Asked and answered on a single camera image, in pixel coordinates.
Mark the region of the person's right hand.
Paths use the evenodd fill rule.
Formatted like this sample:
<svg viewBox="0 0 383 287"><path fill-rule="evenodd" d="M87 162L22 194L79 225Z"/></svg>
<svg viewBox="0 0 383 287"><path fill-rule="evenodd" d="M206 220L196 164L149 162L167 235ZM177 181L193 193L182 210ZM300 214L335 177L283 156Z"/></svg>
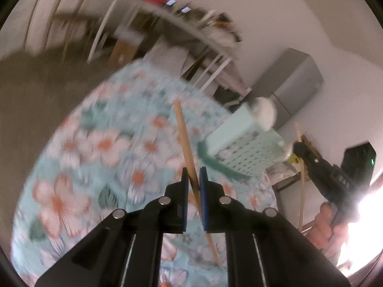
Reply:
<svg viewBox="0 0 383 287"><path fill-rule="evenodd" d="M320 211L314 219L314 224L306 235L317 249L325 249L328 253L339 250L348 236L348 224L342 223L331 227L331 221L330 204L322 203Z"/></svg>

